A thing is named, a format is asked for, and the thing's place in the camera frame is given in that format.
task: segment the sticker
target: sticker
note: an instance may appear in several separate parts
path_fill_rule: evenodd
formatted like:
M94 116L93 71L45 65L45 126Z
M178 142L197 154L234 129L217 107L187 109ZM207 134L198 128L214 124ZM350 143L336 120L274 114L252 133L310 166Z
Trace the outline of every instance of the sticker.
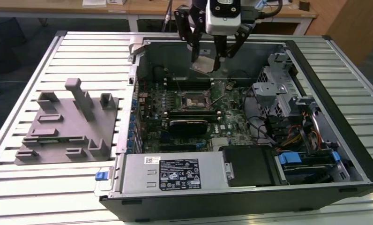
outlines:
M110 13L126 13L126 10L107 10Z
M201 49L199 55L210 55L210 49Z
M159 164L161 156L145 156L145 164Z
M316 15L302 14L301 17L316 17Z
M159 188L162 191L202 188L197 158L161 160L159 164Z

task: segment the black plastic part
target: black plastic part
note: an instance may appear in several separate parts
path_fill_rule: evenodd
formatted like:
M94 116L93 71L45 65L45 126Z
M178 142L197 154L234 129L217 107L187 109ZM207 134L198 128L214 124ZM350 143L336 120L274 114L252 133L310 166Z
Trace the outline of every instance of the black plastic part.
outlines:
M274 156L277 151L270 146L237 145L220 148L225 162L232 164L234 178L230 187L282 185Z
M332 38L330 35L322 35L322 37L324 37L324 39L325 39L326 41L333 41L333 38Z
M209 123L218 123L215 111L169 112L167 118L173 120L206 120Z
M353 187L353 188L341 188L340 189L340 192L357 192L357 191L358 191L358 189L356 187Z
M232 4L222 4L217 0L209 0L209 1L210 1L210 11L215 17L236 18L240 15L241 0L233 0Z
M63 37L63 36L66 36L66 35L67 35L67 30L59 30L59 31L57 31L57 35L55 35L55 36Z
M171 136L190 138L201 136L207 132L207 121L205 120L175 120L170 122L169 132Z

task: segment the wooden desk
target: wooden desk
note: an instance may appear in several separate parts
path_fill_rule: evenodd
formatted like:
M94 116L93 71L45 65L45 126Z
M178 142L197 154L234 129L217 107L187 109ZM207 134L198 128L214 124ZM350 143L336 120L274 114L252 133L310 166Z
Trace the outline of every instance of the wooden desk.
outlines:
M174 0L173 10L187 2ZM127 0L125 5L107 4L105 8L82 8L82 0L0 0L0 17L127 19L130 31L138 32L139 19L165 18L167 3L167 0ZM288 5L274 18L268 18L264 22L297 23L294 34L304 35L316 17L314 11L306 12Z
M129 7L130 1L125 5L107 4L105 8L83 8L82 0L0 0L2 12L115 14L113 10L127 13Z

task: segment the metal bracket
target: metal bracket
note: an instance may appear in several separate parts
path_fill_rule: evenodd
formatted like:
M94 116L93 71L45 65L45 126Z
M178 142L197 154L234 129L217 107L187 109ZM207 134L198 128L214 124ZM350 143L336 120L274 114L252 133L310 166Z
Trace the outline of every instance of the metal bracket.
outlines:
M143 45L143 37L141 36L133 36L130 39L130 45L129 45L130 55L134 56L139 53L142 53L145 49Z
M137 69L138 69L137 65L130 66L129 80L127 80L127 85L129 86L134 86L135 85Z
M226 179L228 180L232 180L232 179L236 178L232 163L225 163L225 172L226 172Z

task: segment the blue latch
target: blue latch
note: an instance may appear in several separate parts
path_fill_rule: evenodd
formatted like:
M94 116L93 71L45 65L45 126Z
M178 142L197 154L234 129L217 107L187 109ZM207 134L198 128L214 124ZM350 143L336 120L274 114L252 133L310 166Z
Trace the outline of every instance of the blue latch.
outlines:
M332 155L333 155L333 157L334 157L336 162L340 162L340 161L341 161L341 157L340 157L338 152L333 151L333 152L332 152Z
M98 172L95 175L95 181L109 180L109 171Z
M134 145L134 141L129 140L129 141L127 141L127 148L129 148L129 149L133 148L133 145Z
M278 156L280 159L280 163L288 164L288 163L301 163L301 157L300 157L300 153L297 152L285 152Z

